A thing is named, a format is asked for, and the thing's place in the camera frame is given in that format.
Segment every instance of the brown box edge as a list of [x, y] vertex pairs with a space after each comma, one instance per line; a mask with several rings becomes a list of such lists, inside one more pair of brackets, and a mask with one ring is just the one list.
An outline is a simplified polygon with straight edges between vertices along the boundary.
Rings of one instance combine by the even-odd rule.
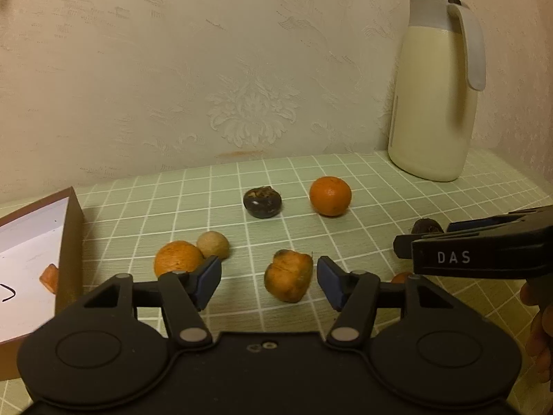
[[[64, 198], [69, 198], [69, 201], [60, 245], [59, 281], [54, 312], [56, 314], [82, 294], [82, 224], [84, 216], [75, 190], [73, 187], [68, 187], [0, 218], [0, 226], [3, 226]], [[26, 336], [23, 336], [0, 343], [0, 381], [19, 378], [17, 352], [25, 338]]]

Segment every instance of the embossed floral pattern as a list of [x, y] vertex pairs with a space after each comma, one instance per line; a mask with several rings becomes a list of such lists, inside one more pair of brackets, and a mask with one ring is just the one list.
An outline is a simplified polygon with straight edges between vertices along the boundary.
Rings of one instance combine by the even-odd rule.
[[296, 121], [297, 90], [279, 90], [260, 77], [244, 83], [220, 78], [223, 90], [208, 95], [214, 106], [207, 114], [211, 128], [221, 131], [229, 143], [237, 147], [270, 145], [287, 130], [285, 124]]

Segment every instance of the thermos handle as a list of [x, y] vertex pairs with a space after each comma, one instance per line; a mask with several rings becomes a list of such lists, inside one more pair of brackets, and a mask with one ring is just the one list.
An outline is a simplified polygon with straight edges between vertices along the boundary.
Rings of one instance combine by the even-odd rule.
[[461, 23], [468, 86], [483, 91], [486, 87], [486, 50], [482, 27], [475, 15], [461, 5], [450, 3], [447, 12]]
[[[553, 273], [547, 274], [540, 278], [527, 279], [530, 288], [537, 296], [537, 302], [540, 306], [540, 310], [543, 312], [547, 306], [553, 303]], [[553, 392], [553, 339], [549, 342], [549, 351], [551, 351], [551, 366], [550, 377], [550, 391]]]

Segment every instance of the dark purple fruit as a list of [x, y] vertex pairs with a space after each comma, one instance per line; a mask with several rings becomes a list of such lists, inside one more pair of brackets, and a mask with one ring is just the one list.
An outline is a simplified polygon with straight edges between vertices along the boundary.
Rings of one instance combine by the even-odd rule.
[[436, 220], [419, 219], [413, 224], [411, 234], [430, 234], [435, 232], [443, 232], [442, 227]]
[[244, 207], [256, 219], [274, 217], [282, 208], [282, 198], [271, 186], [248, 190], [243, 201]]

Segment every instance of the beige wallpaper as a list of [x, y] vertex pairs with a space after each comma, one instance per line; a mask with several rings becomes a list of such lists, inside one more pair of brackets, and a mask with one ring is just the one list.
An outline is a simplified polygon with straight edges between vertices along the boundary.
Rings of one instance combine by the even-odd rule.
[[[553, 0], [467, 0], [474, 132], [553, 176]], [[0, 0], [0, 201], [258, 156], [384, 148], [409, 0]]]

